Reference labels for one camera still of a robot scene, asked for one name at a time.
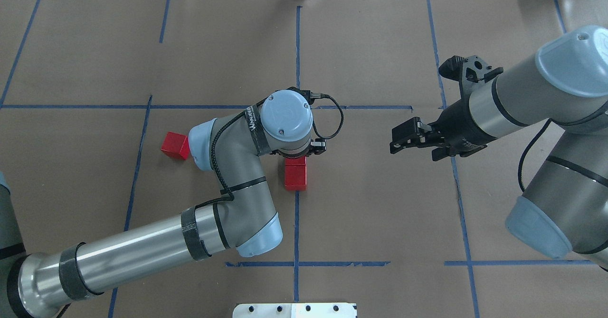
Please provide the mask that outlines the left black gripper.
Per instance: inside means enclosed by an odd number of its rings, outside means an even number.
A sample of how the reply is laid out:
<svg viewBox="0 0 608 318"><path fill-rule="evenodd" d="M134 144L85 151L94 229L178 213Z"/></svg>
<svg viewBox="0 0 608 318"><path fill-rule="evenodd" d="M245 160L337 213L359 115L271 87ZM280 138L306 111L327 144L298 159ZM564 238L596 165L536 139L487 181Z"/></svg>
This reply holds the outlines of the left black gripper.
<svg viewBox="0 0 608 318"><path fill-rule="evenodd" d="M300 149L296 150L274 150L272 154L276 154L286 159L298 159L301 157L310 157L313 154L319 155L326 152L326 139L324 138L316 138L311 139L310 143L306 146L302 146Z"/></svg>

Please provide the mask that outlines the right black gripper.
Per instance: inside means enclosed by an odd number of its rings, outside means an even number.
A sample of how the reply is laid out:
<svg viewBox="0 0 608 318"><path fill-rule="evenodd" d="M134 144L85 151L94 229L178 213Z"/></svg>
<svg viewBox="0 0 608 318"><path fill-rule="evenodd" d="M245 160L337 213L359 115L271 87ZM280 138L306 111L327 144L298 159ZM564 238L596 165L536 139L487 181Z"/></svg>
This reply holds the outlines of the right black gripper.
<svg viewBox="0 0 608 318"><path fill-rule="evenodd" d="M457 101L443 110L439 118L430 125L422 122L419 117L413 117L395 126L391 130L392 140L389 143L389 152L397 154L403 149L413 147L423 149L426 147L426 138L432 129L443 138L442 147L434 149L431 153L433 161L439 161L448 156L470 156L497 139L484 132L473 120L469 101Z"/></svg>

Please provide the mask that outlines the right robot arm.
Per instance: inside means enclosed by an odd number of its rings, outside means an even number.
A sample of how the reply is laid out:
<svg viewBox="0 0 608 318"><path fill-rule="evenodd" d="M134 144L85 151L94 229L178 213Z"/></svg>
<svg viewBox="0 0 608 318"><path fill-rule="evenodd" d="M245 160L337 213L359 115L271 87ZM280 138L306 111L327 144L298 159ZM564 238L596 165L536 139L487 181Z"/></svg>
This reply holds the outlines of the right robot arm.
<svg viewBox="0 0 608 318"><path fill-rule="evenodd" d="M546 258L574 253L606 271L607 34L576 28L506 69L479 56L448 58L438 73L458 82L459 99L430 123L413 117L395 126L389 152L464 158L539 125L519 159L521 194L504 225Z"/></svg>

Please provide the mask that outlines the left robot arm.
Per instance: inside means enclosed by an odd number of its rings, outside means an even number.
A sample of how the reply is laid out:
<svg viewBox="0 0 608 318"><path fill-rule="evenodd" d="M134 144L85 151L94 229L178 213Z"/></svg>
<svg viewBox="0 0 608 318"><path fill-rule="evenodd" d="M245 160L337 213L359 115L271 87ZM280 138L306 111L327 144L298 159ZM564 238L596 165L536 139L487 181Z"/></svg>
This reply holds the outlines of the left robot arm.
<svg viewBox="0 0 608 318"><path fill-rule="evenodd" d="M59 318L70 304L91 300L154 273L236 249L254 257L283 239L261 157L311 153L317 141L312 105L329 95L290 87L234 115L189 131L192 158L214 174L219 195L171 218L60 253L27 253L1 177L1 316Z"/></svg>

